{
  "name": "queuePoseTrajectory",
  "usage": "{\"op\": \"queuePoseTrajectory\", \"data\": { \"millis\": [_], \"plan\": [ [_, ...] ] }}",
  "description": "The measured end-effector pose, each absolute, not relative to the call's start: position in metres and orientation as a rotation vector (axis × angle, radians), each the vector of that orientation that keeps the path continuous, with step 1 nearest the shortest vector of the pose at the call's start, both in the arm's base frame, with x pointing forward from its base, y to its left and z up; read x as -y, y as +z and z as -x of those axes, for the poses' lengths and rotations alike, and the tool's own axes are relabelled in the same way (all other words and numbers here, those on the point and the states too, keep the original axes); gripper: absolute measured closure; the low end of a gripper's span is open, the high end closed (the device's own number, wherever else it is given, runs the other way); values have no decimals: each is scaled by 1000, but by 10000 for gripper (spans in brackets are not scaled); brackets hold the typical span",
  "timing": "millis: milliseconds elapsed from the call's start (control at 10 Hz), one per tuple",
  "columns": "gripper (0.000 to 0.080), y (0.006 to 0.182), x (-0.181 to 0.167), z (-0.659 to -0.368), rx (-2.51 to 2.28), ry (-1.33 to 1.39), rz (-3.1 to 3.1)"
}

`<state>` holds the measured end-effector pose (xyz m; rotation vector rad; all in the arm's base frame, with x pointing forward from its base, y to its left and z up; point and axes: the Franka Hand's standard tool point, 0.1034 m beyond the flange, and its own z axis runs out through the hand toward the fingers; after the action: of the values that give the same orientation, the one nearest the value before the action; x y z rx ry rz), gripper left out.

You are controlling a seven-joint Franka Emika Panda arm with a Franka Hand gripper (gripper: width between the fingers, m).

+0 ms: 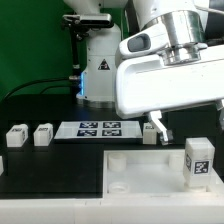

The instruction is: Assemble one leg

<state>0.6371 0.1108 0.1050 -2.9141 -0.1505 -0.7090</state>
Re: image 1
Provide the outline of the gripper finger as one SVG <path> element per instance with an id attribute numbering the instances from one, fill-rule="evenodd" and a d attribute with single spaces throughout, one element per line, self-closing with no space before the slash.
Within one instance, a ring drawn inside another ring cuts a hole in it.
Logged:
<path id="1" fill-rule="evenodd" d="M 168 145 L 173 141 L 173 133 L 168 130 L 161 122 L 162 113 L 160 110 L 151 111 L 148 113 L 148 120 L 152 127 L 157 131 L 160 136 L 162 145 Z"/>
<path id="2" fill-rule="evenodd" d="M 216 101 L 216 109 L 219 112 L 219 124 L 221 130 L 224 130 L 224 99 Z"/>

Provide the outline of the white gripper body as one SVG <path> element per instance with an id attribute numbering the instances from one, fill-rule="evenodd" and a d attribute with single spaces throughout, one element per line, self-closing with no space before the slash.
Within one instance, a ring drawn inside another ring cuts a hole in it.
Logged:
<path id="1" fill-rule="evenodd" d="M 166 66 L 158 55 L 129 59 L 116 74 L 116 112 L 123 118 L 173 111 L 224 99 L 224 45 L 193 63 Z"/>

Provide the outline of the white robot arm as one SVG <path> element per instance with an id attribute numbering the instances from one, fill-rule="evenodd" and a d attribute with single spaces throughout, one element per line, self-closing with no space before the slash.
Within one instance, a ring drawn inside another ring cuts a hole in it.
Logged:
<path id="1" fill-rule="evenodd" d="M 79 100 L 146 116 L 162 143 L 163 113 L 224 108 L 224 0 L 64 0 L 87 36 Z"/>

